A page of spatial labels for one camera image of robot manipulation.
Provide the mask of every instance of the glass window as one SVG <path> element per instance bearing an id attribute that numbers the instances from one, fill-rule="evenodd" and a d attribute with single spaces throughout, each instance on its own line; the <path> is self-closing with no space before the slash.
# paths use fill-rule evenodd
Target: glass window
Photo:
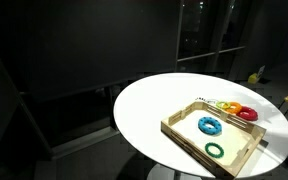
<path id="1" fill-rule="evenodd" d="M 223 34 L 222 49 L 230 49 L 239 46 L 250 7 L 250 0 L 235 0 L 234 4 L 231 6 L 232 11 L 230 19 Z"/>
<path id="2" fill-rule="evenodd" d="M 180 61 L 177 63 L 177 72 L 203 74 L 209 57 L 205 56 L 193 60 Z"/>
<path id="3" fill-rule="evenodd" d="M 233 64 L 233 61 L 241 51 L 230 51 L 225 53 L 220 53 L 217 60 L 216 66 L 216 76 L 220 78 L 227 79 Z"/>
<path id="4" fill-rule="evenodd" d="M 220 1 L 185 0 L 178 59 L 210 52 Z"/>
<path id="5" fill-rule="evenodd" d="M 24 100 L 51 147 L 110 125 L 110 107 L 103 90 L 43 103 L 29 96 Z"/>

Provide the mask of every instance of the red ring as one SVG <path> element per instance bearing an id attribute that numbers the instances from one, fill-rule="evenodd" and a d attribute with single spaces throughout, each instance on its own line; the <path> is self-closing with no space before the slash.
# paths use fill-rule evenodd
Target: red ring
<path id="1" fill-rule="evenodd" d="M 242 110 L 236 115 L 248 121 L 257 120 L 257 112 L 254 109 L 249 108 L 247 106 L 242 106 Z"/>

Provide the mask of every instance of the toy ring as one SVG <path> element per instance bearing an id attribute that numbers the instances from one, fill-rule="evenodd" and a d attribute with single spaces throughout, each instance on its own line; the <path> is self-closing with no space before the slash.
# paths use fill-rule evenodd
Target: toy ring
<path id="1" fill-rule="evenodd" d="M 231 104 L 229 102 L 225 102 L 225 101 L 218 101 L 216 103 L 216 107 L 220 108 L 220 109 L 227 109 L 231 107 Z"/>
<path id="2" fill-rule="evenodd" d="M 232 114 L 237 114 L 242 110 L 242 106 L 237 103 L 237 102 L 230 102 L 231 107 L 225 109 L 226 112 L 232 113 Z"/>
<path id="3" fill-rule="evenodd" d="M 246 107 L 246 106 L 242 106 L 241 111 L 237 113 L 236 115 L 248 121 L 257 120 L 257 112 L 254 109 Z"/>
<path id="4" fill-rule="evenodd" d="M 216 148 L 220 151 L 220 153 L 219 153 L 219 154 L 214 154 L 214 153 L 212 153 L 212 152 L 209 150 L 209 147 L 210 147 L 210 146 L 216 147 Z M 216 144 L 216 143 L 213 143 L 213 142 L 207 143 L 207 144 L 205 145 L 205 151 L 207 152 L 208 155 L 212 156 L 213 158 L 221 158 L 221 157 L 224 156 L 224 150 L 223 150 L 223 148 L 222 148 L 220 145 L 218 145 L 218 144 Z"/>
<path id="5" fill-rule="evenodd" d="M 222 131 L 222 125 L 214 118 L 203 117 L 198 121 L 198 128 L 205 134 L 215 135 Z"/>

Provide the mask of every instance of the white round table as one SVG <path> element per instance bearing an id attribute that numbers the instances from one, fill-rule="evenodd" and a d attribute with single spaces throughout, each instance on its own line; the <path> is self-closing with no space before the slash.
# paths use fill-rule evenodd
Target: white round table
<path id="1" fill-rule="evenodd" d="M 268 100 L 233 82 L 199 74 L 169 73 L 134 82 L 118 96 L 114 118 L 125 139 L 154 161 L 187 174 L 215 178 L 161 132 L 161 120 L 196 98 L 237 101 L 258 112 L 254 123 L 265 128 L 262 142 L 237 178 L 271 171 L 288 156 L 288 121 Z"/>

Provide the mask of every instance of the dark floor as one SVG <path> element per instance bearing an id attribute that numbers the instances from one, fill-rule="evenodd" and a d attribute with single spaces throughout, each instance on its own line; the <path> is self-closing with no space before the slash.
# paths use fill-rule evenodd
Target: dark floor
<path id="1" fill-rule="evenodd" d="M 277 107 L 288 95 L 288 64 L 264 72 L 262 83 L 241 85 L 259 93 Z M 105 141 L 82 149 L 68 156 L 45 163 L 49 175 L 45 180 L 114 180 L 146 179 L 151 168 L 156 164 L 134 149 L 122 135 L 116 135 Z M 13 176 L 18 180 L 39 180 L 35 165 Z M 288 161 L 267 174 L 248 179 L 288 179 Z"/>

